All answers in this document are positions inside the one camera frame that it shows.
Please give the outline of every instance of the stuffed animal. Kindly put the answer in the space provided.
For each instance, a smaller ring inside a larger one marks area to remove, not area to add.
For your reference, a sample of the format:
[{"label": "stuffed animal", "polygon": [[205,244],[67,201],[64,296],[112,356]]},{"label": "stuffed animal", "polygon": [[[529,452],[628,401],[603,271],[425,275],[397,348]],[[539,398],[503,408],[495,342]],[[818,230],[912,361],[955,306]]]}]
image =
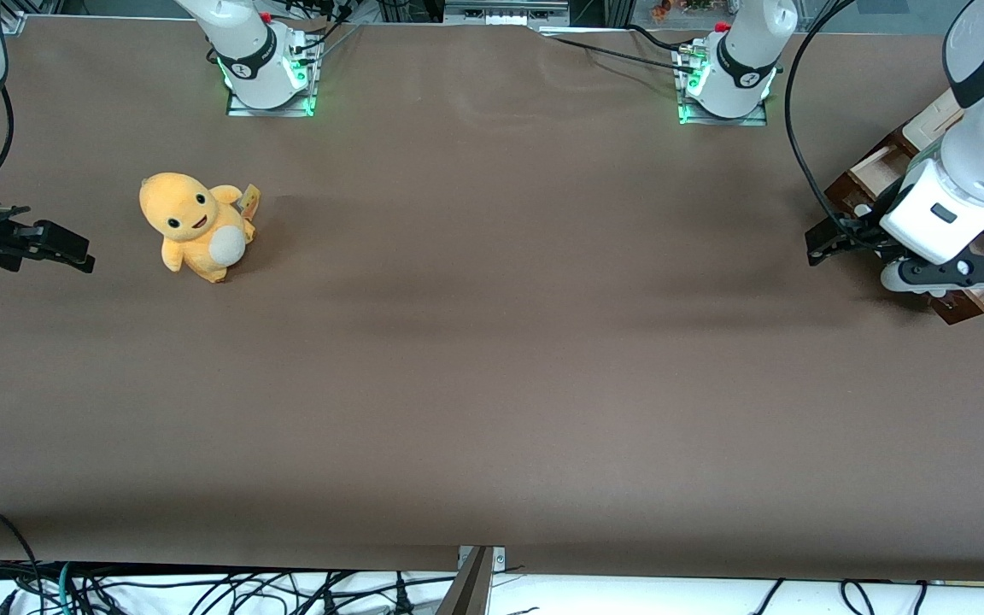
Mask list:
[{"label": "stuffed animal", "polygon": [[171,272],[184,262],[209,283],[226,279],[226,268],[245,254],[257,233],[250,221],[260,201],[253,185],[245,195],[234,186],[207,190],[180,173],[154,175],[139,190],[143,215],[164,237],[161,261]]}]

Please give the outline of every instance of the brown paper sheet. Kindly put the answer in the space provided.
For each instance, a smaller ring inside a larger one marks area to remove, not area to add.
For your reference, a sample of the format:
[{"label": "brown paper sheet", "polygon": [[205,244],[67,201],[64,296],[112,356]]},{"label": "brown paper sheet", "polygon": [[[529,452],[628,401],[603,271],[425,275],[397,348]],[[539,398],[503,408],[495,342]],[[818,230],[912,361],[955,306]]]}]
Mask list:
[{"label": "brown paper sheet", "polygon": [[[0,199],[97,256],[0,272],[0,511],[38,557],[984,577],[984,316],[807,267],[780,101],[679,126],[661,69],[366,27],[317,117],[227,118],[206,49],[171,20],[10,42]],[[825,185],[945,89],[940,41],[823,36],[799,81]],[[229,283],[161,264],[160,171],[261,188]]]}]

